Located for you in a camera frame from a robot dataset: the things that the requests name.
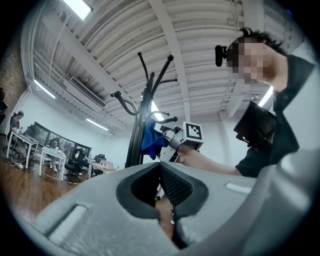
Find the white pipe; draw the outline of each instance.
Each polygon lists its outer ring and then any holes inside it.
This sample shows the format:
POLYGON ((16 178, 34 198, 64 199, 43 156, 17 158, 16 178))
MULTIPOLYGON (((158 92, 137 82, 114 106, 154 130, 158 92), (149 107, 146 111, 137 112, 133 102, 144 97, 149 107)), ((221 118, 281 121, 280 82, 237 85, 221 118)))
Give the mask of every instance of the white pipe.
POLYGON ((35 69, 34 69, 34 45, 35 45, 35 37, 36 37, 36 32, 38 29, 38 25, 39 25, 39 19, 40 16, 42 15, 44 8, 45 8, 46 2, 44 2, 42 4, 42 6, 39 8, 38 13, 35 15, 35 22, 33 25, 33 30, 32 30, 32 34, 31 34, 31 46, 30 46, 30 55, 31 55, 31 78, 35 79, 35 69))
POLYGON ((54 61, 54 57, 55 57, 55 53, 56 53, 56 49, 57 49, 57 45, 58 45, 58 42, 59 42, 59 39, 61 37, 61 34, 62 34, 62 31, 64 30, 64 28, 66 27, 67 25, 67 22, 69 21, 69 18, 71 17, 71 14, 69 14, 69 16, 66 18, 61 30, 60 30, 60 33, 56 39, 56 42, 55 42, 55 45, 54 45, 54 48, 53 48, 53 53, 52 53, 52 57, 51 57, 51 61, 50 61, 50 68, 49 68, 49 77, 48 77, 48 86, 50 86, 50 79, 51 79, 51 69, 52 69, 52 63, 54 61))

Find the wooden floor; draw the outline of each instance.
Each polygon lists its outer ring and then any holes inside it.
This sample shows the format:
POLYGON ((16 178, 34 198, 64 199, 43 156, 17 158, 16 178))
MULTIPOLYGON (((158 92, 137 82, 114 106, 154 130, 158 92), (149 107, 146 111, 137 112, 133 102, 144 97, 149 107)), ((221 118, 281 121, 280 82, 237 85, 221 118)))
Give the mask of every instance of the wooden floor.
MULTIPOLYGON (((51 177, 45 174, 39 176, 39 173, 33 171, 31 167, 20 169, 17 166, 10 166, 8 162, 5 157, 0 157, 0 185, 2 193, 11 210, 30 223, 51 202, 66 194, 74 187, 81 186, 81 184, 70 184, 65 181, 62 182, 59 179, 54 179, 58 178, 59 172, 55 173, 48 166, 45 166, 42 171, 51 177)), ((32 162, 30 165, 39 170, 39 163, 37 161, 32 162)), ((87 174, 81 177, 83 182, 87 178, 87 174)), ((171 238, 173 225, 170 222, 172 216, 169 200, 164 198, 158 201, 156 208, 160 211, 161 215, 160 225, 171 238)))

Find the black device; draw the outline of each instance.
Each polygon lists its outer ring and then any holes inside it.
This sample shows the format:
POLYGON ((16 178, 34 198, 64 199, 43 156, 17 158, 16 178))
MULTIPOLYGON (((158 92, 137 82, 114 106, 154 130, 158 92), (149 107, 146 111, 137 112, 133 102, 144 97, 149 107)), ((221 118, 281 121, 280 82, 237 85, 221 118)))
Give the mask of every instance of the black device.
POLYGON ((242 118, 234 127, 237 139, 254 146, 271 137, 278 126, 278 119, 258 104, 250 101, 242 118))
POLYGON ((221 67, 223 59, 227 57, 227 47, 217 45, 215 47, 215 65, 221 67))

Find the black office chair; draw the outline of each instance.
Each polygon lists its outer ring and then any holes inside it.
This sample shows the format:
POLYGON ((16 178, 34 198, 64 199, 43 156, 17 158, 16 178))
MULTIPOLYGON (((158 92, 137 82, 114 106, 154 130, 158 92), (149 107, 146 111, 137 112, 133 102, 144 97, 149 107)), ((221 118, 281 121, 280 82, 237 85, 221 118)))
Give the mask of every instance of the black office chair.
MULTIPOLYGON (((101 161, 106 161, 107 159, 105 158, 105 155, 104 154, 99 154, 99 155, 96 155, 94 157, 94 160, 97 164, 100 164, 101 161)), ((101 175, 103 174, 104 172, 102 170, 99 170, 99 169, 95 169, 94 167, 92 167, 93 170, 91 172, 91 176, 94 176, 95 175, 101 175)))
POLYGON ((83 150, 80 150, 79 156, 73 164, 66 163, 64 165, 64 168, 66 168, 69 171, 67 174, 64 174, 64 175, 66 175, 67 177, 76 177, 79 183, 81 183, 81 180, 79 178, 79 173, 82 172, 81 167, 85 164, 84 159, 85 159, 85 153, 83 150))

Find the man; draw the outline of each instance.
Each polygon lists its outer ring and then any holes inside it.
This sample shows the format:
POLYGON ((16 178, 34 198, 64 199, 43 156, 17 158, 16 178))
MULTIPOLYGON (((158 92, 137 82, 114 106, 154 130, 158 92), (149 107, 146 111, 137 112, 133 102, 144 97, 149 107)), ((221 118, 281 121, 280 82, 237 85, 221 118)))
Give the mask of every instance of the man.
POLYGON ((251 147, 246 157, 235 167, 217 163, 188 146, 178 149, 178 163, 214 173, 242 175, 256 178, 260 170, 276 164, 286 154, 298 150, 299 145, 283 111, 298 94, 311 74, 314 65, 308 61, 286 55, 280 43, 267 33, 241 29, 243 36, 237 38, 227 50, 227 66, 246 82, 263 82, 273 86, 273 110, 278 118, 270 150, 251 147))
MULTIPOLYGON (((24 117, 24 113, 22 111, 19 111, 17 115, 14 115, 12 117, 12 119, 10 120, 10 131, 6 136, 7 140, 10 139, 10 135, 11 135, 12 131, 16 131, 16 132, 19 131, 19 129, 20 129, 20 120, 23 117, 24 117)), ((26 145, 21 139, 18 139, 16 136, 13 136, 12 140, 11 140, 11 144, 13 146, 15 145, 16 151, 18 153, 20 153, 23 156, 24 159, 27 157, 26 145)))

